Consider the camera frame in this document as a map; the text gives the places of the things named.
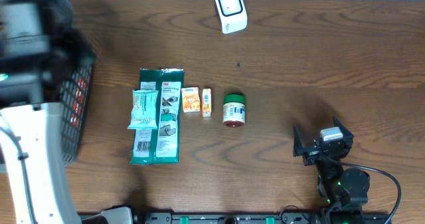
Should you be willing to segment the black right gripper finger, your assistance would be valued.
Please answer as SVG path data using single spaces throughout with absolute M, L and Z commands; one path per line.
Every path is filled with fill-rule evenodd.
M 333 123 L 335 127 L 338 127 L 343 135 L 343 138 L 345 140 L 353 140 L 354 135 L 352 132 L 350 132 L 340 121 L 339 119 L 334 116 L 333 117 Z
M 294 132 L 293 157 L 298 157 L 303 155 L 303 146 L 302 146 L 301 138 L 297 130 L 298 129 L 295 126 L 293 126 L 293 132 Z

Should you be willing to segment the green lid Knorr jar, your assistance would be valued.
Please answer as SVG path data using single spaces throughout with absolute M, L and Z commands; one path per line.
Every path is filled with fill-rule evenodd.
M 222 123 L 231 128 L 245 125 L 246 99 L 241 94 L 228 94 L 223 100 Z

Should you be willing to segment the narrow orange tissue box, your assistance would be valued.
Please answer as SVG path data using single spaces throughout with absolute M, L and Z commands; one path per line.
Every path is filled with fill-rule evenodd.
M 202 115 L 204 118 L 210 117 L 212 112 L 212 90 L 210 88 L 204 88 L 202 91 Z

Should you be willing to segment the orange Kleenex tissue box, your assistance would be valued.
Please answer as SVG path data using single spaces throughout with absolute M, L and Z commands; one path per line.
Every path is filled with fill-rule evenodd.
M 184 112 L 200 112 L 201 111 L 201 101 L 199 96 L 199 88 L 186 87 L 182 88 L 182 105 Z

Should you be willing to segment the green 3M gloves pack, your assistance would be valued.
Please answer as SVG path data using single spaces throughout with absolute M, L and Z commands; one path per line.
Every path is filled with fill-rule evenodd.
M 157 129 L 134 130 L 130 164 L 176 164 L 179 161 L 179 115 L 184 70 L 141 69 L 137 90 L 157 90 Z

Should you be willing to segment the light teal wipes pack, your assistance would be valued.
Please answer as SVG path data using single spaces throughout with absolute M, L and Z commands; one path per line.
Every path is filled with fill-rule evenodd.
M 130 130 L 157 129 L 157 90 L 134 90 Z

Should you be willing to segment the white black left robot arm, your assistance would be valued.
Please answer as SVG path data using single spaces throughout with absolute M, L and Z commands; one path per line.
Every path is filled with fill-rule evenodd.
M 96 55 L 68 0 L 1 0 L 1 152 L 18 223 L 137 223 L 121 205 L 78 214 L 63 148 L 64 88 Z

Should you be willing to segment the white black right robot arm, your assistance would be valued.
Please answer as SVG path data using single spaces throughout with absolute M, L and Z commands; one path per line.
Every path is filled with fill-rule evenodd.
M 296 127 L 293 156 L 301 156 L 305 166 L 315 166 L 319 172 L 322 196 L 329 202 L 310 217 L 310 223 L 365 223 L 362 206 L 368 202 L 370 175 L 359 168 L 343 167 L 353 145 L 354 135 L 333 117 L 334 127 L 320 131 L 313 145 L 304 147 Z

